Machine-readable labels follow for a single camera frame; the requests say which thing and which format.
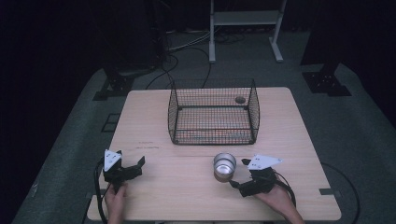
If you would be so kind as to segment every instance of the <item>black wire mesh basket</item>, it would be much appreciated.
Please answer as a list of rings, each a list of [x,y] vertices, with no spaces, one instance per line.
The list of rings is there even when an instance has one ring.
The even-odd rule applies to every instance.
[[[253,79],[176,79],[171,85],[168,130],[174,144],[256,142],[260,106]]]

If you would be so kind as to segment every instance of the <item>metal can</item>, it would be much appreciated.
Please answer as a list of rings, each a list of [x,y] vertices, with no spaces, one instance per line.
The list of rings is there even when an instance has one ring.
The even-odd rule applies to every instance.
[[[220,153],[213,160],[214,175],[219,182],[227,182],[233,178],[236,159],[230,153]]]

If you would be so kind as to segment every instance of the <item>table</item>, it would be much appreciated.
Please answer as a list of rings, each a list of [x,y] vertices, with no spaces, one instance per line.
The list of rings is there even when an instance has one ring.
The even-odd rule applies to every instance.
[[[120,115],[110,149],[122,150],[122,166],[146,156],[143,175],[129,181],[125,216],[128,220],[254,221],[282,220],[254,197],[213,176],[213,159],[229,152],[237,159],[234,180],[248,181],[241,159],[254,154],[282,158],[274,166],[294,190],[297,209],[305,220],[341,217],[309,134],[287,88],[257,88],[261,121],[257,142],[247,146],[177,146],[167,131],[170,91],[131,91]],[[106,182],[101,177],[101,188]],[[87,216],[100,219],[95,197]]]
[[[210,38],[209,61],[216,61],[215,26],[219,25],[264,25],[274,24],[274,36],[269,37],[271,48],[278,63],[283,62],[282,54],[277,46],[277,38],[283,20],[287,0],[282,0],[279,10],[267,11],[223,11],[215,12],[214,0],[210,3]]]

